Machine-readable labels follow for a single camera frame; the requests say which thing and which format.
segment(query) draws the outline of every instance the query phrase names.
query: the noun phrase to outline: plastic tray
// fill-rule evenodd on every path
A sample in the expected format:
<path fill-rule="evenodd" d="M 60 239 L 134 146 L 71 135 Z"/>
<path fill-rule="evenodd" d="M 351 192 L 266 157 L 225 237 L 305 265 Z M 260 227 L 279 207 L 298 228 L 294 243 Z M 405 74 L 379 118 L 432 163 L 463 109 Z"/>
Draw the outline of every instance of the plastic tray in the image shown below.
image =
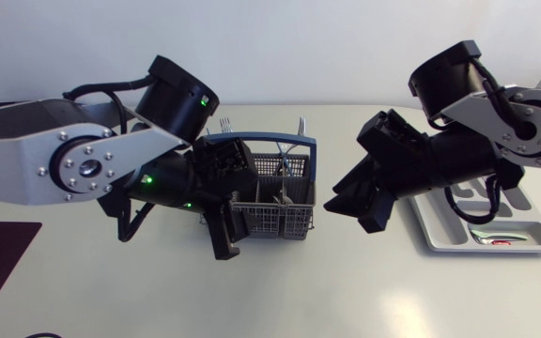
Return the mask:
<path fill-rule="evenodd" d="M 466 212 L 486 213 L 489 202 L 483 182 L 475 179 L 453 187 L 458 206 Z M 494 221 L 471 224 L 451 209 L 443 190 L 411 197 L 410 203 L 423 228 L 429 248 L 437 252 L 541 253 L 541 215 L 521 188 L 502 194 L 500 210 Z M 486 233 L 516 233 L 528 240 L 506 240 L 481 244 L 470 230 Z"/>

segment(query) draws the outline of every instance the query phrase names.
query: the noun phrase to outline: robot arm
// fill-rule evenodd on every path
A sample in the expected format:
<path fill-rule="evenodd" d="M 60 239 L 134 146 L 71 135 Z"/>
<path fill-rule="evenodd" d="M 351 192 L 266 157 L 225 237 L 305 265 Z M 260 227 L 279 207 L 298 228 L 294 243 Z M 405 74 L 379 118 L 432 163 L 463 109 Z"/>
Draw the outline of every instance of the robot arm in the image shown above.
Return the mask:
<path fill-rule="evenodd" d="M 135 111 L 114 93 L 147 87 Z M 103 92 L 112 103 L 74 100 Z M 248 236 L 226 212 L 231 192 L 257 178 L 240 139 L 210 144 L 197 136 L 219 104 L 205 84 L 158 56 L 141 80 L 87 84 L 64 99 L 0 106 L 0 201 L 21 205 L 97 199 L 117 218 L 118 238 L 132 238 L 154 205 L 204 213 L 217 259 L 239 254 Z M 127 120 L 138 122 L 131 132 Z M 113 128 L 120 125 L 120 134 Z M 175 149 L 193 148 L 184 154 Z M 131 220 L 131 200 L 145 206 Z"/>
<path fill-rule="evenodd" d="M 358 218 L 373 233 L 385 229 L 395 200 L 444 188 L 460 217 L 491 221 L 500 189 L 513 192 L 523 166 L 541 168 L 541 88 L 500 87 L 480 55 L 473 41 L 463 41 L 415 70 L 412 94 L 441 132 L 428 136 L 394 110 L 378 113 L 357 138 L 368 155 L 333 187 L 337 195 L 325 208 Z M 492 209 L 466 215 L 448 198 L 449 187 L 484 176 Z"/>

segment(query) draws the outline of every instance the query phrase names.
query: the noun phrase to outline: fork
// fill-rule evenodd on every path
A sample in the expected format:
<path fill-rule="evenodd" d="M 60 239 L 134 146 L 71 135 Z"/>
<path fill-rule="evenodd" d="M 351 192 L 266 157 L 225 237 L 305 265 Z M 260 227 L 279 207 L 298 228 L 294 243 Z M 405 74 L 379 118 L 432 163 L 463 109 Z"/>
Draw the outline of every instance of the fork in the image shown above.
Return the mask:
<path fill-rule="evenodd" d="M 233 132 L 231 128 L 231 121 L 228 117 L 221 117 L 221 131 L 222 132 Z"/>
<path fill-rule="evenodd" d="M 306 118 L 300 116 L 300 124 L 298 125 L 298 135 L 299 136 L 306 136 Z M 279 151 L 281 154 L 287 154 L 289 150 L 295 148 L 298 145 L 291 145 L 291 144 L 285 144 L 285 143 L 279 143 L 277 142 L 277 146 L 279 147 Z"/>
<path fill-rule="evenodd" d="M 300 116 L 300 124 L 298 125 L 298 135 L 299 136 L 306 136 L 306 119 L 304 117 Z M 284 143 L 277 142 L 277 147 L 279 148 L 279 153 L 281 154 L 281 157 L 283 158 L 283 164 L 287 169 L 287 172 L 292 177 L 293 171 L 291 170 L 291 166 L 289 165 L 289 161 L 286 158 L 286 154 L 289 152 L 289 150 L 295 148 L 298 145 L 289 145 Z M 283 151 L 283 148 L 289 145 L 286 151 Z"/>

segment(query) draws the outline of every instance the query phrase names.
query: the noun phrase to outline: wire mesh basket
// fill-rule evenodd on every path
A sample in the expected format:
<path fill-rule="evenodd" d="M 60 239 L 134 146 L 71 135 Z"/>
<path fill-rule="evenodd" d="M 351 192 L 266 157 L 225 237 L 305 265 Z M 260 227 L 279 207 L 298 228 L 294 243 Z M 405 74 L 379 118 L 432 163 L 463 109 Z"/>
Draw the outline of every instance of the wire mesh basket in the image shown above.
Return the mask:
<path fill-rule="evenodd" d="M 233 212 L 246 221 L 254 238 L 305 239 L 313 228 L 315 183 L 307 155 L 253 154 L 258 180 L 234 194 Z M 287 175 L 286 164 L 291 167 Z"/>
<path fill-rule="evenodd" d="M 313 226 L 317 143 L 315 139 L 278 132 L 225 132 L 205 136 L 208 142 L 231 138 L 307 146 L 310 155 L 252 154 L 258 179 L 233 192 L 232 219 L 247 226 L 250 237 L 305 239 Z"/>

